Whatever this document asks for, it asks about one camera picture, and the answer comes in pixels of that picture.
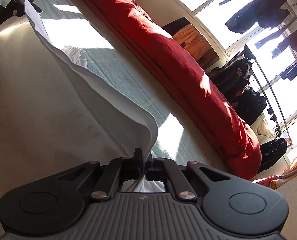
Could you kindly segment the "white printed t-shirt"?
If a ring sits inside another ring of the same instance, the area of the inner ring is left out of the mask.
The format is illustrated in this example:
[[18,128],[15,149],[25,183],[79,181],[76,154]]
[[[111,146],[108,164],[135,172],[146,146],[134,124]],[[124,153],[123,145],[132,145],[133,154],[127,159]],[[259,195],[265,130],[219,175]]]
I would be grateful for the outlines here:
[[30,2],[19,4],[21,21],[0,27],[0,198],[90,160],[147,156],[154,117],[89,71],[83,50],[54,46]]

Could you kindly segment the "metal clothes rack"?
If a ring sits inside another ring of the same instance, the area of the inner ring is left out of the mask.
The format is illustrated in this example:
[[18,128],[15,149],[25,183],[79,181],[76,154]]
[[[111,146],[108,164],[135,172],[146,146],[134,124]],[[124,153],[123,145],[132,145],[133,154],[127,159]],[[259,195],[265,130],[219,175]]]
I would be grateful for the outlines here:
[[254,77],[256,83],[258,84],[261,93],[266,98],[266,102],[268,104],[268,109],[270,110],[268,112],[268,114],[272,118],[272,121],[275,122],[275,130],[276,130],[275,135],[277,137],[280,137],[283,134],[283,132],[286,132],[287,138],[291,139],[287,121],[285,119],[281,105],[277,99],[277,96],[273,90],[273,87],[272,87],[270,81],[268,80],[268,77],[264,73],[263,68],[260,66],[259,61],[257,60],[256,56],[253,54],[251,49],[247,45],[244,45],[243,48],[244,48],[244,56],[246,56],[250,61],[253,61],[253,63],[255,64],[255,66],[257,67],[257,69],[259,70],[261,75],[263,76],[264,80],[266,81],[266,83],[263,85],[260,82],[257,75],[255,73],[253,74],[253,77]]

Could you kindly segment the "black hanging jacket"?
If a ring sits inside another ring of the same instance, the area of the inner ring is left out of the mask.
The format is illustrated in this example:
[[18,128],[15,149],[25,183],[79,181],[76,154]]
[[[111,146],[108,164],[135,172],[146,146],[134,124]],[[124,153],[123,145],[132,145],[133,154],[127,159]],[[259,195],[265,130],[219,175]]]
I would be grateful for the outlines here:
[[287,141],[284,138],[274,139],[260,145],[262,154],[261,165],[257,173],[271,168],[287,151]]

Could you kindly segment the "orange curtain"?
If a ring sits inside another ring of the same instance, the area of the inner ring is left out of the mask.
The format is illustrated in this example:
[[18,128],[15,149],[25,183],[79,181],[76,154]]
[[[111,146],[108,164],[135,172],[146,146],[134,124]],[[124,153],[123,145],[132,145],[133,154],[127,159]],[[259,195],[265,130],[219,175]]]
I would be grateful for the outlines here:
[[280,174],[268,176],[266,178],[260,178],[253,180],[252,183],[269,187],[273,190],[289,182],[297,176],[297,157],[291,162],[291,164]]

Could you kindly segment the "green plaid bed blanket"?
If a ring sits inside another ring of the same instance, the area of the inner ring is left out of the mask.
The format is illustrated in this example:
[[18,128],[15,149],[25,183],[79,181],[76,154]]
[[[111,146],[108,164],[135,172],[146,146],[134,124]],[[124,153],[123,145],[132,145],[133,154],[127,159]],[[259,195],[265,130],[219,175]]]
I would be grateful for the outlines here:
[[164,87],[81,0],[36,0],[58,47],[85,51],[87,68],[151,113],[158,125],[153,153],[184,165],[190,160],[222,170],[205,137]]

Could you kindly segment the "cream hanging garment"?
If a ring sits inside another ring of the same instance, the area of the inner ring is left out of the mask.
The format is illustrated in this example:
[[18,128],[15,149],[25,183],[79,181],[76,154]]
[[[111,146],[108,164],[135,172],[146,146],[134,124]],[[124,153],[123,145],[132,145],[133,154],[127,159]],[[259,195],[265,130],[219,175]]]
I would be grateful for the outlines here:
[[275,134],[268,128],[268,123],[265,117],[259,116],[251,125],[253,131],[260,136],[273,138]]

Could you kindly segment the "dark hanging jacket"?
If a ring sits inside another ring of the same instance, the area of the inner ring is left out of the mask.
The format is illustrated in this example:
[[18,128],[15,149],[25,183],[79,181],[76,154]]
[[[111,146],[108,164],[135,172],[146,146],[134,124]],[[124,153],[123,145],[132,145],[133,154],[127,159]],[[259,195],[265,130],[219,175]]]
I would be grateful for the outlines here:
[[213,68],[210,80],[232,105],[238,116],[252,125],[267,107],[266,98],[250,86],[252,63],[243,58],[227,68]]

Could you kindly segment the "orange hanging garment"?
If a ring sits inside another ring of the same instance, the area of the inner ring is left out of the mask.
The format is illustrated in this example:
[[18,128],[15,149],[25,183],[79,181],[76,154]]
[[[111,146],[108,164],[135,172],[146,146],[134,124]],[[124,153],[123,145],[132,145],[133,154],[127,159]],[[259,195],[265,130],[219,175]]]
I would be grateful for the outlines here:
[[181,28],[172,37],[196,61],[211,49],[208,40],[192,24]]

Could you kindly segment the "dark clothes on window line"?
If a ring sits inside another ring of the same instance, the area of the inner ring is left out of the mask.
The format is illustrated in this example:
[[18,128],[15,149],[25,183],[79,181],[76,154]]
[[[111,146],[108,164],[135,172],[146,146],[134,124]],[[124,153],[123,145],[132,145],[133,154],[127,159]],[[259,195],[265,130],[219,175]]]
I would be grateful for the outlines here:
[[237,42],[255,24],[273,29],[290,15],[282,6],[288,0],[223,0],[199,14],[202,23],[224,49]]

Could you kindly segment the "red duvet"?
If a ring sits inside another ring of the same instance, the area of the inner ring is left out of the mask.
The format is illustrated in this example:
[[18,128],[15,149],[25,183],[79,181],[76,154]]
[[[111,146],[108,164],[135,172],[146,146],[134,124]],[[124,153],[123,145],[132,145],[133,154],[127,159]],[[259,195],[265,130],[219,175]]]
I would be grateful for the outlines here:
[[249,180],[261,165],[257,136],[196,60],[136,0],[82,0],[184,109],[227,171]]

